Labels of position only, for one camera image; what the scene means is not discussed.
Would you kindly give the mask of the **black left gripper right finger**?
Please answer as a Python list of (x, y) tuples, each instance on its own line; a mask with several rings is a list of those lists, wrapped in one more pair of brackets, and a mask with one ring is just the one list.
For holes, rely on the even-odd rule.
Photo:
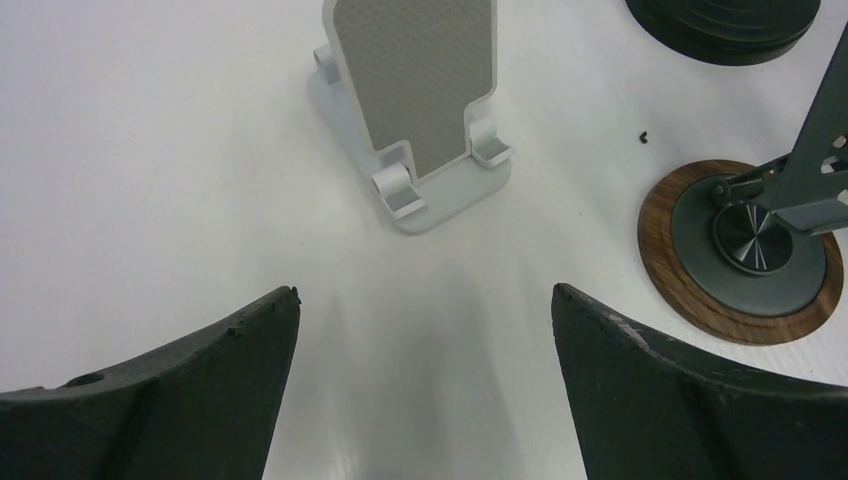
[(843, 479), (847, 390), (701, 350), (569, 284), (552, 329), (591, 479)]

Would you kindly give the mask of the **wooden base black phone stand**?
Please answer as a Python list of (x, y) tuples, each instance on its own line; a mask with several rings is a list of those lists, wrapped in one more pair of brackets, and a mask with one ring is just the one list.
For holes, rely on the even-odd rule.
[(664, 176), (637, 226), (646, 272), (686, 321), (747, 345), (803, 338), (834, 314), (845, 268), (847, 42), (791, 151), (753, 166), (702, 160)]

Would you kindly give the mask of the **white folding phone stand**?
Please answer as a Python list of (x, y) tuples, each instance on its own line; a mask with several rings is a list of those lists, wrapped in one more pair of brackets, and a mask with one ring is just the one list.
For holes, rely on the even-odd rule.
[(427, 232), (501, 189), (514, 149), (492, 1), (327, 1), (308, 93), (396, 227)]

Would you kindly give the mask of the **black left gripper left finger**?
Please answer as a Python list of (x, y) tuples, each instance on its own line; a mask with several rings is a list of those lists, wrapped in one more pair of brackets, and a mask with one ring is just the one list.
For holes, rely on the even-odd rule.
[(130, 360), (3, 393), (2, 477), (261, 478), (300, 314), (282, 286)]

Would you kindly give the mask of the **black round stand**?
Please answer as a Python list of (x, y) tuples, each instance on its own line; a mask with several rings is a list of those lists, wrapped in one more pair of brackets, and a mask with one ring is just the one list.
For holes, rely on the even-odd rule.
[(790, 51), (812, 26), (819, 0), (627, 0), (652, 37), (702, 62), (749, 66)]

